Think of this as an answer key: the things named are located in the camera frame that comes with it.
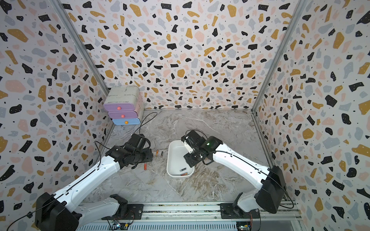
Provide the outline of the white plastic storage box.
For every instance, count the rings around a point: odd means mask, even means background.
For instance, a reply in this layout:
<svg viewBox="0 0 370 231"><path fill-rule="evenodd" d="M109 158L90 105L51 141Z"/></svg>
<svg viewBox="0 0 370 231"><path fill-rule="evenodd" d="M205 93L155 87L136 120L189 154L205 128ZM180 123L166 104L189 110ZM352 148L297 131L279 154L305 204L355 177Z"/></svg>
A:
<svg viewBox="0 0 370 231"><path fill-rule="evenodd" d="M181 140L172 141L168 148L167 156L167 174L175 179L185 179L192 176L195 171L194 167L189 167L184 159L184 155L188 153L184 143ZM180 174L188 173L186 176L180 176Z"/></svg>

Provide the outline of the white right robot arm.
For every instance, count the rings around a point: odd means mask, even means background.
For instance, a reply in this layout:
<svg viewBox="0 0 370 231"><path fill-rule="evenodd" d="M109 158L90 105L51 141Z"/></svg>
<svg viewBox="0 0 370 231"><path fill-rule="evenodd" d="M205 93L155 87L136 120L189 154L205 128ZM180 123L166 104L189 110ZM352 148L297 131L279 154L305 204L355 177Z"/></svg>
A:
<svg viewBox="0 0 370 231"><path fill-rule="evenodd" d="M205 147L191 145L189 141L183 143L188 150L184 159L191 166L201 162L206 156L212 156L214 162L230 168L254 186L254 190L237 197L236 206L240 210L250 212L262 209L271 214L278 212L285 194L285 181L277 166L268 168L259 165L238 154L224 143L216 148L212 148L209 142L204 143Z"/></svg>

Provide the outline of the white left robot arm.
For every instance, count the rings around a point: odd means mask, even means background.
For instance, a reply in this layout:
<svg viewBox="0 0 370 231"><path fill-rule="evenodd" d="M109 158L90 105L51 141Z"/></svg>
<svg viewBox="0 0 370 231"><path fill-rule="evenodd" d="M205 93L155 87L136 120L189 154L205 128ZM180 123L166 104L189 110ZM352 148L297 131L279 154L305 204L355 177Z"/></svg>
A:
<svg viewBox="0 0 370 231"><path fill-rule="evenodd" d="M77 180L53 194L44 193L36 202L35 226L41 231L75 231L102 218L125 218L130 212L128 201L118 194L82 205L81 202L103 181L129 165L151 162L149 147L138 150L114 146Z"/></svg>

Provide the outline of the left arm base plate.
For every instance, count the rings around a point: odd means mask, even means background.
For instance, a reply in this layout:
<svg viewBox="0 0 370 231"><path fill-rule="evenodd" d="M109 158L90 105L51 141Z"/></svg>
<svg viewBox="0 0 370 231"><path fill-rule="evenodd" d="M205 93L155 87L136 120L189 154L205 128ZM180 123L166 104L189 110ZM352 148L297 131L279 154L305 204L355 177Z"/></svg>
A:
<svg viewBox="0 0 370 231"><path fill-rule="evenodd" d="M119 207L118 212L110 219L140 220L142 218L144 204L127 204Z"/></svg>

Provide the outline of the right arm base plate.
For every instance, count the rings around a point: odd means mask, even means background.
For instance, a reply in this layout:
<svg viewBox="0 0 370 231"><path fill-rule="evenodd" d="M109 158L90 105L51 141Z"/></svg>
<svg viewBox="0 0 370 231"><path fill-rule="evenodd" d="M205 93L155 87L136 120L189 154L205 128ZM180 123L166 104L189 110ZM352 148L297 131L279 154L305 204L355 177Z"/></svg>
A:
<svg viewBox="0 0 370 231"><path fill-rule="evenodd" d="M221 203L220 213L222 219L259 219L260 213L256 210L244 212L238 206L233 206L232 203Z"/></svg>

